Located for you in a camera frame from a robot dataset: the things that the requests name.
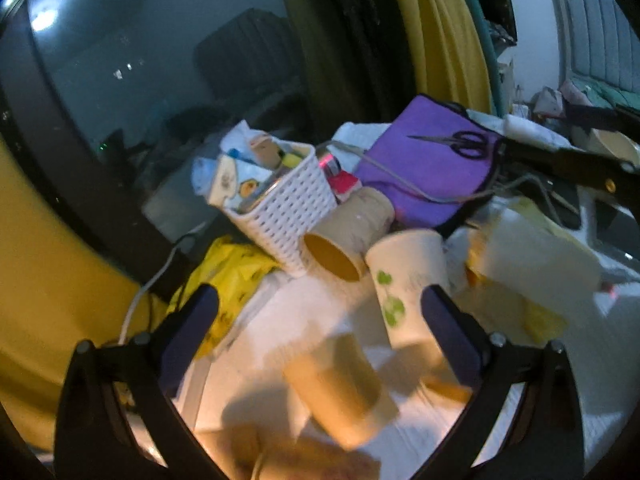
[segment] yellow wrapper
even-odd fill
[[[220,307],[213,325],[198,349],[196,358],[211,352],[229,332],[240,314],[260,285],[263,277],[278,268],[276,261],[254,245],[231,243],[231,236],[215,240],[202,263],[191,273],[187,282],[182,305],[203,283],[216,288],[220,297]],[[180,290],[171,298],[167,314],[175,310]]]

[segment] headboard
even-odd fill
[[[616,1],[555,3],[565,79],[586,76],[640,93],[640,41]]]

